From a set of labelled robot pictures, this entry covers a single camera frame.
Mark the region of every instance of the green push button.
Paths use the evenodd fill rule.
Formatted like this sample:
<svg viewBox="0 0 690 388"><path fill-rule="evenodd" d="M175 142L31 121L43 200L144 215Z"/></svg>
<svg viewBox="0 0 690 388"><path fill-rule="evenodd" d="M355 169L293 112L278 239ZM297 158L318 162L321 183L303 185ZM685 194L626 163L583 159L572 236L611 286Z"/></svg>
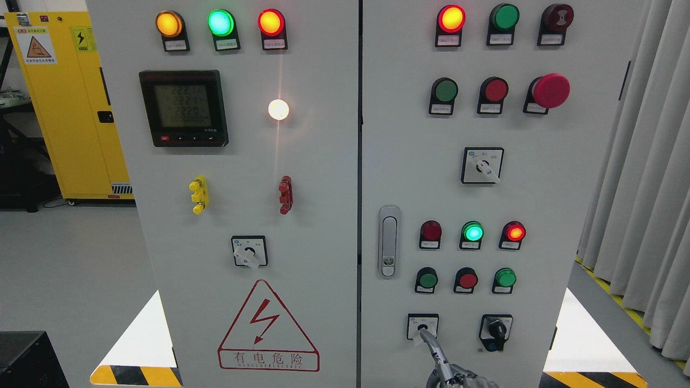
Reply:
<svg viewBox="0 0 690 388"><path fill-rule="evenodd" d="M434 94L439 101L451 101L457 96L457 84L449 79L445 79L436 85Z"/></svg>
<svg viewBox="0 0 690 388"><path fill-rule="evenodd" d="M420 286L425 289L432 289L438 284L438 278L433 273L425 273L420 277Z"/></svg>
<svg viewBox="0 0 690 388"><path fill-rule="evenodd" d="M515 27L520 20L520 11L513 4L499 4L491 11L491 23L499 31L507 31Z"/></svg>
<svg viewBox="0 0 690 388"><path fill-rule="evenodd" d="M517 280L515 271L510 268L503 268L496 273L496 282L501 287L512 287Z"/></svg>

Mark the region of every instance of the meter display screen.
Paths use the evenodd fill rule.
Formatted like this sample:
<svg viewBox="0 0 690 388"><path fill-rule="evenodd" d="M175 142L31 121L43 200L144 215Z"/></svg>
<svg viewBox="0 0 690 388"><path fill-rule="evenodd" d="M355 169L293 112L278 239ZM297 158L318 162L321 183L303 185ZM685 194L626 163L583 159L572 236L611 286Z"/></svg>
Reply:
<svg viewBox="0 0 690 388"><path fill-rule="evenodd" d="M155 85L161 125L166 128L211 126L204 85Z"/></svg>

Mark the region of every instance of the dark red button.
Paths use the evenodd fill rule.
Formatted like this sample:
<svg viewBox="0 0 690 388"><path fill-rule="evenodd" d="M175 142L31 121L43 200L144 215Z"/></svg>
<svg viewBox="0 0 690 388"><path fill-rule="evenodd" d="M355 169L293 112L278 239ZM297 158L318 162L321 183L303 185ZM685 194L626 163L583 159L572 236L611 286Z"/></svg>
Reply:
<svg viewBox="0 0 690 388"><path fill-rule="evenodd" d="M460 276L459 281L460 286L464 289L471 289L476 286L478 282L477 276L473 273L465 273L463 276Z"/></svg>
<svg viewBox="0 0 690 388"><path fill-rule="evenodd" d="M441 224L436 221L427 221L422 225L422 237L425 240L436 241L441 238Z"/></svg>
<svg viewBox="0 0 690 388"><path fill-rule="evenodd" d="M547 74L532 87L532 97L534 102L544 108L555 108L560 106L570 95L570 82L568 79L557 73Z"/></svg>
<svg viewBox="0 0 690 388"><path fill-rule="evenodd" d="M542 21L553 32L564 32L573 23L573 7L568 4L551 4L545 11Z"/></svg>
<svg viewBox="0 0 690 388"><path fill-rule="evenodd" d="M508 83L505 79L494 78L484 88L484 96L491 102L499 102L508 95Z"/></svg>

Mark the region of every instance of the robotic hand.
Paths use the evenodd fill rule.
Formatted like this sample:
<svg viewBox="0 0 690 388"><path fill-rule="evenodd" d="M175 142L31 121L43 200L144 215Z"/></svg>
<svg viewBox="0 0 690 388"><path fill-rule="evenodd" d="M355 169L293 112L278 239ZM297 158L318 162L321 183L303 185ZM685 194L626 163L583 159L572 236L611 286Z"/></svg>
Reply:
<svg viewBox="0 0 690 388"><path fill-rule="evenodd" d="M426 388L499 388L495 382L476 373L463 369L458 365L450 364L441 349L436 337L426 329L420 329L420 337L429 347L431 357L436 364L426 381Z"/></svg>

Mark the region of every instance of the electrical hazard warning sign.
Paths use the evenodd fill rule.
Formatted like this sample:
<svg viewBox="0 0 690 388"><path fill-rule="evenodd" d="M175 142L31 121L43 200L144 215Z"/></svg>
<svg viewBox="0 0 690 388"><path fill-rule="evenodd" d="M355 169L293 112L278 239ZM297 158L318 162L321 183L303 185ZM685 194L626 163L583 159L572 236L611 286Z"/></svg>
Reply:
<svg viewBox="0 0 690 388"><path fill-rule="evenodd" d="M25 64L57 64L48 27L14 27L14 32Z"/></svg>
<svg viewBox="0 0 690 388"><path fill-rule="evenodd" d="M267 281L254 283L218 348L222 369L319 371L318 350Z"/></svg>

